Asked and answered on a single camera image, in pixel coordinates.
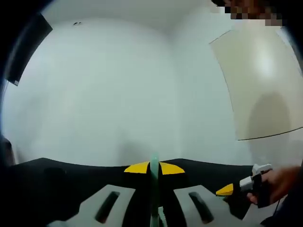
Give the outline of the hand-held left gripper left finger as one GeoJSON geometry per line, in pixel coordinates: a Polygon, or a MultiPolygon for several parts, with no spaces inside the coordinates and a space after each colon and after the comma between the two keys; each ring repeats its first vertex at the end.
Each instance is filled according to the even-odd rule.
{"type": "Polygon", "coordinates": [[[51,227],[144,227],[150,219],[150,162],[130,166],[77,166],[75,214],[51,227]]]}

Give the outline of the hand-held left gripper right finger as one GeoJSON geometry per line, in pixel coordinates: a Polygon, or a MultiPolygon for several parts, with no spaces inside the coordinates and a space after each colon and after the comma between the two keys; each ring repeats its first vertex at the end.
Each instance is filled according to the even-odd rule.
{"type": "Polygon", "coordinates": [[[207,162],[162,162],[160,199],[169,227],[259,227],[245,220],[250,203],[239,189],[216,196],[230,183],[251,174],[252,166],[207,162]]]}

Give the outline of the person's right hand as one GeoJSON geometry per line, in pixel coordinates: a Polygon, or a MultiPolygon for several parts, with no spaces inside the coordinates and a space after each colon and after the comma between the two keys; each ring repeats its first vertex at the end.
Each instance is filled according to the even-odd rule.
{"type": "Polygon", "coordinates": [[[270,170],[261,175],[262,182],[269,184],[269,205],[286,196],[296,180],[297,166],[270,170]]]}

